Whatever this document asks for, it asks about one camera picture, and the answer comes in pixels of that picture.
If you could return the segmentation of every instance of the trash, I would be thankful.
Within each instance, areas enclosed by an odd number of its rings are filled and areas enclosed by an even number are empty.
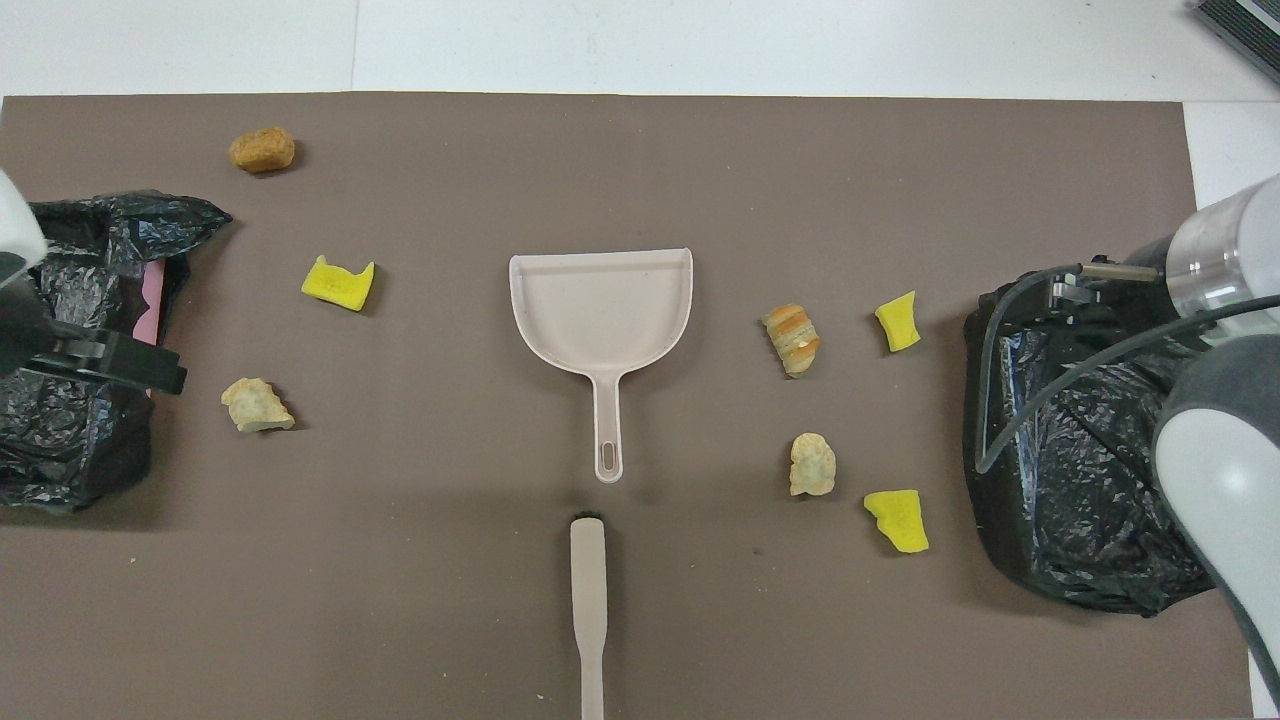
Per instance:
[[[791,443],[791,495],[827,495],[836,487],[836,452],[818,433],[801,433]]]
[[[302,292],[316,300],[342,305],[347,310],[360,313],[369,299],[369,288],[374,284],[374,264],[365,266],[362,273],[352,274],[344,268],[330,265],[324,255],[316,258],[315,265],[302,281]]]
[[[873,492],[863,498],[863,507],[876,516],[876,529],[893,543],[899,552],[929,550],[920,514],[920,493],[914,489]]]
[[[184,254],[230,222],[195,197],[150,191],[33,202],[49,255],[31,270],[55,320],[131,333],[146,310],[146,264],[168,259],[160,337],[189,275]],[[18,372],[0,378],[0,503],[86,507],[150,468],[151,398],[141,389]]]
[[[983,295],[964,325],[965,479],[992,564],[1032,592],[1107,612],[1153,616],[1212,588],[1151,468],[1160,409],[1194,350],[1165,341],[1085,374],[1019,429],[988,473],[975,471],[982,340],[1009,287]],[[989,434],[1056,377],[1051,356],[1071,347],[1066,332],[1021,329],[1000,341]]]
[[[760,318],[760,322],[782,360],[782,369],[792,378],[803,375],[813,365],[818,346],[822,345],[809,314],[799,305],[782,305]]]
[[[288,131],[270,127],[237,137],[228,154],[232,163],[246,173],[268,173],[292,165],[294,149]]]
[[[884,337],[888,340],[888,351],[897,352],[906,350],[920,342],[920,333],[915,329],[915,291],[890,300],[876,309],[876,319],[884,328]]]
[[[293,428],[293,415],[262,378],[241,378],[232,383],[223,391],[223,405],[242,433]]]

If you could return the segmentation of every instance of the white plastic dustpan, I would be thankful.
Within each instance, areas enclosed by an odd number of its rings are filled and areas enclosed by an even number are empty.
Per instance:
[[[618,380],[676,346],[692,300],[687,249],[511,259],[511,307],[525,343],[552,365],[591,379],[600,482],[622,478]]]

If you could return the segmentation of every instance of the white table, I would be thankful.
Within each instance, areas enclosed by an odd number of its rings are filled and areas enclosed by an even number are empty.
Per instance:
[[[0,0],[0,97],[348,90],[1178,101],[1201,206],[1280,172],[1184,0]]]

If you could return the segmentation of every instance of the garbage bag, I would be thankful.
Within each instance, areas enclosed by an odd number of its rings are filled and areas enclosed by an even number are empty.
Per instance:
[[[32,282],[54,319],[125,334],[147,310],[146,264],[165,260],[164,310],[189,275],[184,255],[232,220],[206,200],[154,190],[31,209],[49,240]],[[0,505],[65,514],[137,483],[150,468],[152,407],[119,386],[0,378]]]
[[[1018,432],[986,474],[973,468],[978,364],[998,293],[965,320],[965,480],[988,557],[1044,597],[1155,616],[1213,587],[1153,482],[1152,442],[1178,373],[1199,354],[1162,341],[1084,374]],[[1052,325],[996,347],[988,437],[1060,374]]]

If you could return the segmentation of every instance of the sponge piece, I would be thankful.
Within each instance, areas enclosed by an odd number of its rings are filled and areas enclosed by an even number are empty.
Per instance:
[[[876,516],[876,529],[884,533],[899,552],[929,550],[920,516],[920,493],[914,489],[873,492],[863,506]]]
[[[342,305],[347,310],[360,313],[369,299],[369,288],[374,284],[374,264],[370,263],[358,275],[337,265],[325,263],[324,255],[316,258],[316,264],[302,281],[302,292],[311,297]]]
[[[876,319],[884,327],[890,352],[897,352],[920,342],[920,333],[915,329],[914,290],[877,307]]]

